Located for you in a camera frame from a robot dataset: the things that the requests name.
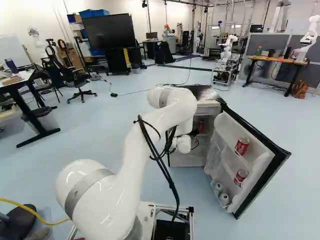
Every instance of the monitor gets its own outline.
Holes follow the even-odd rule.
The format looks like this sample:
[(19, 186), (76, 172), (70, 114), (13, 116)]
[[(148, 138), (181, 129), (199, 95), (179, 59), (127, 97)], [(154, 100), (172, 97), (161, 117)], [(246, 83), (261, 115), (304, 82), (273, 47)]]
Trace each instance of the monitor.
[(82, 19), (91, 48), (134, 48), (134, 25), (129, 13)]
[(250, 27), (250, 33), (262, 33), (263, 30), (262, 25), (251, 25)]
[(145, 34), (146, 39), (157, 39), (158, 38), (158, 32), (154, 31), (154, 32), (147, 32)]

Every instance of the blue bin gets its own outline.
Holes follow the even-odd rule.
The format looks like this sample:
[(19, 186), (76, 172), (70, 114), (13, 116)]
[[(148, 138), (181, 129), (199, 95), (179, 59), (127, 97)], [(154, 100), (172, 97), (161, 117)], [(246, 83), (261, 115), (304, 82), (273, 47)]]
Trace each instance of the blue bin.
[(90, 52), (92, 56), (104, 56), (105, 51), (102, 49), (90, 48)]
[(94, 17), (102, 17), (102, 16), (107, 16), (110, 15), (109, 11), (100, 9), (100, 10), (93, 10), (93, 16)]
[(88, 34), (87, 34), (87, 31), (85, 29), (82, 29), (81, 33), (82, 33), (82, 36), (83, 36), (84, 39), (88, 38)]
[(92, 10), (92, 9), (87, 9), (84, 11), (80, 11), (79, 12), (80, 16), (82, 19), (86, 19), (86, 18), (92, 18), (92, 17), (102, 17), (102, 16), (106, 16), (109, 15), (109, 11), (100, 9), (100, 10)]
[(68, 17), (69, 23), (72, 24), (72, 23), (75, 23), (75, 22), (76, 22), (76, 19), (75, 19), (75, 15), (74, 15), (74, 14), (68, 14), (67, 17)]

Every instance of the open fridge door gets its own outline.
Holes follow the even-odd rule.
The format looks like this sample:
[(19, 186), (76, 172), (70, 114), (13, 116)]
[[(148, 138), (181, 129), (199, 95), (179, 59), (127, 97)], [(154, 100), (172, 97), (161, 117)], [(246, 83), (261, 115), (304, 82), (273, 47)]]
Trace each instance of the open fridge door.
[[(220, 101), (204, 171), (220, 205), (239, 219), (291, 153)], [(245, 153), (236, 149), (240, 139), (249, 140)]]

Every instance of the white fridge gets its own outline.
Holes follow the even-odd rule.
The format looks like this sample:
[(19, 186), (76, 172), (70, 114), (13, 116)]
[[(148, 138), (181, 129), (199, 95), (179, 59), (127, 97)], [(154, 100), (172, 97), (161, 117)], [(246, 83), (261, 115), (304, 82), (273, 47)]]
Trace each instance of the white fridge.
[[(184, 87), (198, 99), (190, 134), (193, 150), (188, 154), (173, 152), (167, 156), (168, 165), (203, 167), (212, 194), (222, 208), (239, 219), (291, 153), (231, 110), (211, 86)], [(240, 139), (249, 140), (243, 155), (236, 150)], [(236, 177), (239, 171), (246, 174), (240, 181)]]

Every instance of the gray cubicle partition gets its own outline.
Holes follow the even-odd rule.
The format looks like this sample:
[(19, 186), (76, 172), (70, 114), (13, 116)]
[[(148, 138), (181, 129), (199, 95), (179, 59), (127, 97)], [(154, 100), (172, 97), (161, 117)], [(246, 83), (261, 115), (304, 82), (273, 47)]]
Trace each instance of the gray cubicle partition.
[[(291, 52), (294, 49), (299, 49), (303, 47), (300, 44), (300, 40), (303, 35), (292, 35), (289, 45), (292, 47)], [(317, 38), (317, 42), (308, 51), (306, 57), (310, 60), (310, 64), (307, 67), (302, 67), (298, 80), (303, 80), (309, 83), (311, 87), (316, 88), (320, 82), (320, 37)], [(279, 68), (278, 75), (276, 76), (276, 81), (280, 82), (291, 82), (293, 75), (295, 73), (295, 66), (289, 64), (281, 64)]]
[(251, 34), (246, 49), (246, 55), (255, 55), (259, 46), (262, 46), (264, 50), (275, 49), (284, 50), (289, 40), (289, 34)]
[[(285, 50), (288, 41), (289, 41), (289, 34), (284, 33), (251, 33), (249, 35), (249, 39), (246, 45), (246, 49), (244, 52), (244, 56), (242, 59), (242, 65), (240, 69), (239, 79), (245, 80), (248, 74), (248, 67), (251, 64), (251, 60), (248, 59), (249, 56), (256, 55), (257, 49), (259, 46), (262, 46), (264, 50), (275, 49), (275, 50)], [(271, 78), (271, 72), (274, 67), (273, 63), (263, 63), (265, 71), (254, 72), (253, 77), (262, 79)]]

